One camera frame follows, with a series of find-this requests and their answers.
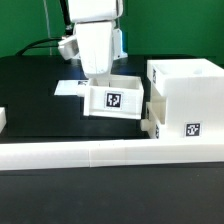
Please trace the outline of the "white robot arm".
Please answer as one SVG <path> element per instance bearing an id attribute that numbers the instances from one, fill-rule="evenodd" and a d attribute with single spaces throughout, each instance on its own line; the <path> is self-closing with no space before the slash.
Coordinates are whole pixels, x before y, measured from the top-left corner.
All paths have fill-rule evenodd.
<path id="1" fill-rule="evenodd" d="M 114 60 L 126 56 L 122 31 L 116 20 L 123 14 L 123 0 L 68 0 L 70 20 L 75 24 L 85 76 L 106 77 Z"/>

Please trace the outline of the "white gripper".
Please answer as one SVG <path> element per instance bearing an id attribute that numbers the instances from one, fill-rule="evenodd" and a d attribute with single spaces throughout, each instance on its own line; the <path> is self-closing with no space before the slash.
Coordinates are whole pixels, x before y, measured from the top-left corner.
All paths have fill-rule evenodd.
<path id="1" fill-rule="evenodd" d="M 110 74 L 113 22 L 93 22 L 76 24 L 76 37 L 85 76 L 106 77 Z"/>

